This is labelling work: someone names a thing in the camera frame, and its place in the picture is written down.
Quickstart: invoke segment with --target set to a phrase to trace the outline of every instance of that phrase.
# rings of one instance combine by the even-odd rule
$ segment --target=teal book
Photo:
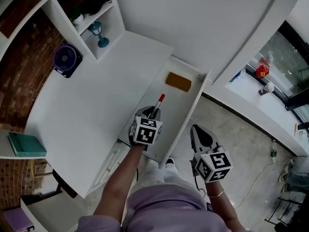
[[[30,135],[9,132],[9,141],[17,157],[45,157],[46,150],[40,141]]]

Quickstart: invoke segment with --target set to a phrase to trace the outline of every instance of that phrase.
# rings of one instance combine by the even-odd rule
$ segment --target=cable
[[[203,188],[198,188],[198,185],[197,185],[197,177],[196,177],[196,176],[194,176],[194,180],[195,180],[195,185],[196,185],[196,187],[197,187],[197,190],[198,190],[198,191],[201,191],[201,190],[202,190],[202,191],[204,192],[204,197],[205,197],[205,196],[206,196],[206,192],[205,192],[205,190],[204,190]]]
[[[284,163],[284,162],[287,161],[287,160],[294,160],[296,157],[297,157],[297,156],[295,156],[295,157],[293,157],[293,158],[285,159],[285,160],[283,160],[283,161],[277,161],[277,162],[274,162],[274,163],[272,163],[272,164],[266,165],[266,166],[262,169],[262,171],[259,173],[259,175],[258,175],[257,178],[255,179],[255,181],[253,182],[253,184],[252,184],[252,186],[251,186],[249,192],[247,193],[246,197],[241,201],[240,205],[238,205],[238,206],[237,206],[236,208],[234,208],[234,209],[237,209],[238,207],[240,207],[240,206],[242,205],[242,203],[246,200],[246,198],[247,198],[248,195],[250,194],[250,192],[251,192],[253,186],[255,185],[257,179],[260,177],[260,175],[262,174],[262,172],[265,170],[266,167],[269,167],[269,166],[274,165],[274,164],[277,164],[277,163]]]

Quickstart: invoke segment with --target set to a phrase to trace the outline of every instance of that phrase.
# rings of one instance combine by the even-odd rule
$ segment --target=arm
[[[206,190],[209,196],[217,196],[223,191],[223,188],[220,182],[216,181],[206,183]],[[225,193],[218,197],[210,197],[210,201],[214,213],[217,213],[223,219],[226,226],[232,232],[245,231],[238,221],[236,211]]]
[[[115,218],[120,224],[137,166],[144,149],[144,145],[134,145],[107,181],[101,200],[94,215],[105,215]]]

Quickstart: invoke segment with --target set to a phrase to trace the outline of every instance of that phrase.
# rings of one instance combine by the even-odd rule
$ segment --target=purple box
[[[3,212],[5,219],[15,232],[25,232],[34,230],[32,222],[29,220],[22,208]]]

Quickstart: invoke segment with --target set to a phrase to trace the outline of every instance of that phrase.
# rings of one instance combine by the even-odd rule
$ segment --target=fan
[[[53,56],[54,69],[66,78],[70,78],[83,57],[71,45],[64,45],[58,48]]]

